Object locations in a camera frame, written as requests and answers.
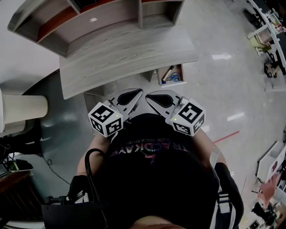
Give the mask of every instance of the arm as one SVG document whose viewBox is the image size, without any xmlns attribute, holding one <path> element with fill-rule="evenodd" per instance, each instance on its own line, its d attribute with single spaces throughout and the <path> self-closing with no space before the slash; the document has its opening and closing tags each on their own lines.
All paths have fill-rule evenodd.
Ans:
<svg viewBox="0 0 286 229">
<path fill-rule="evenodd" d="M 193 142 L 195 144 L 195 147 L 197 148 L 197 151 L 199 153 L 199 156 L 201 157 L 203 164 L 206 167 L 210 168 L 210 155 L 213 149 L 217 148 L 217 146 L 211 139 L 209 139 L 209 137 L 202 129 L 199 129 L 194 135 Z M 225 157 L 222 153 L 219 154 L 217 163 L 219 162 L 225 165 L 227 164 Z"/>
<path fill-rule="evenodd" d="M 102 150 L 104 153 L 106 153 L 109 146 L 110 146 L 110 139 L 105 138 L 101 134 L 97 134 L 94 137 L 93 141 L 91 142 L 87 151 L 89 151 L 90 149 L 93 149 L 93 148 L 97 148 L 97 149 Z M 85 154 L 82 156 L 82 158 L 80 159 L 80 162 L 77 166 L 77 172 L 76 172 L 77 176 L 79 176 L 79 175 L 86 176 L 85 165 L 84 165 Z M 93 152 L 89 156 L 89 161 L 90 161 L 91 170 L 92 170 L 93 174 L 95 174 L 95 172 L 100 168 L 102 161 L 103 161 L 103 158 L 102 158 L 102 156 L 100 156 L 99 152 Z"/>
</svg>

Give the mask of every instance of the pen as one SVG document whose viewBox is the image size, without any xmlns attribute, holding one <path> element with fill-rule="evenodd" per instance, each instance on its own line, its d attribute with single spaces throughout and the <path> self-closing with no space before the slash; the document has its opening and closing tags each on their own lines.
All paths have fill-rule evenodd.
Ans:
<svg viewBox="0 0 286 229">
<path fill-rule="evenodd" d="M 171 73 L 171 71 L 174 69 L 174 65 L 172 65 L 169 70 L 166 72 L 166 74 L 164 75 L 164 77 L 162 78 L 162 81 L 165 81 L 166 78 L 169 76 L 169 74 Z"/>
</svg>

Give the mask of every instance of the black t-shirt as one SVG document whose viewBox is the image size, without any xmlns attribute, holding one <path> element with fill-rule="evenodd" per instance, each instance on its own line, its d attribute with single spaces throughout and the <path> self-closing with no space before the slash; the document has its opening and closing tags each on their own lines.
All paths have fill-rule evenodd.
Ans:
<svg viewBox="0 0 286 229">
<path fill-rule="evenodd" d="M 94 177 L 111 228 L 127 229 L 144 216 L 160 216 L 185 228 L 209 228 L 219 183 L 202 165 L 192 139 L 157 115 L 131 120 L 110 145 Z M 236 208 L 238 225 L 243 204 L 227 167 L 215 170 L 223 191 Z"/>
</svg>

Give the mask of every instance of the red line on floor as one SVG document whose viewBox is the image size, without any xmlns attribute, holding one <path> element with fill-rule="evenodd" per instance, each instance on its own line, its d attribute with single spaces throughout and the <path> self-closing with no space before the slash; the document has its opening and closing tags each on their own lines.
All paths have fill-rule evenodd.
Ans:
<svg viewBox="0 0 286 229">
<path fill-rule="evenodd" d="M 227 135 L 227 136 L 225 136 L 225 137 L 223 137 L 223 138 L 221 138 L 221 139 L 216 140 L 214 143 L 217 143 L 217 142 L 219 142 L 219 141 L 225 140 L 226 138 L 229 138 L 229 137 L 231 137 L 231 136 L 234 136 L 235 134 L 238 134 L 238 133 L 239 133 L 239 131 L 234 132 L 234 133 L 232 133 L 232 134 L 230 134 L 230 135 Z"/>
</svg>

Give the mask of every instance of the power cord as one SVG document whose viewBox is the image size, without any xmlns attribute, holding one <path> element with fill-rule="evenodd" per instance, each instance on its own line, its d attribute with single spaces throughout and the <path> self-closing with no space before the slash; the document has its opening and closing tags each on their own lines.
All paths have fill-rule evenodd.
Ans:
<svg viewBox="0 0 286 229">
<path fill-rule="evenodd" d="M 11 146 L 9 144 L 6 145 L 6 146 L 9 146 L 9 148 L 7 148 L 7 147 L 5 147 L 5 146 L 3 146 L 1 144 L 0 144 L 0 146 L 4 147 L 4 154 L 3 154 L 3 157 L 1 158 L 1 161 L 0 161 L 0 163 L 1 163 L 5 159 L 4 156 L 5 156 L 6 149 L 10 149 Z"/>
<path fill-rule="evenodd" d="M 85 154 L 85 157 L 84 157 L 85 171 L 86 171 L 86 175 L 88 177 L 88 182 L 89 182 L 91 193 L 92 193 L 92 196 L 93 196 L 93 201 L 94 202 L 100 202 L 100 198 L 99 198 L 98 192 L 97 192 L 97 190 L 95 188 L 95 185 L 93 183 L 93 173 L 91 171 L 90 161 L 89 161 L 89 156 L 93 152 L 99 152 L 100 155 L 103 158 L 105 157 L 105 154 L 104 154 L 104 152 L 102 150 L 97 149 L 97 148 L 93 148 L 93 149 L 90 149 L 89 151 L 87 151 L 86 154 Z M 106 217 L 105 217 L 103 209 L 101 209 L 101 214 L 102 214 L 103 219 L 105 221 L 105 229 L 107 229 L 108 228 L 108 224 L 107 224 L 107 220 L 106 220 Z"/>
<path fill-rule="evenodd" d="M 49 166 L 50 170 L 60 179 L 62 179 L 65 183 L 71 185 L 69 182 L 67 182 L 64 178 L 60 177 L 55 171 L 53 171 L 53 169 L 51 168 L 51 165 L 53 164 L 52 160 L 49 159 L 48 161 L 44 158 L 46 164 Z"/>
</svg>

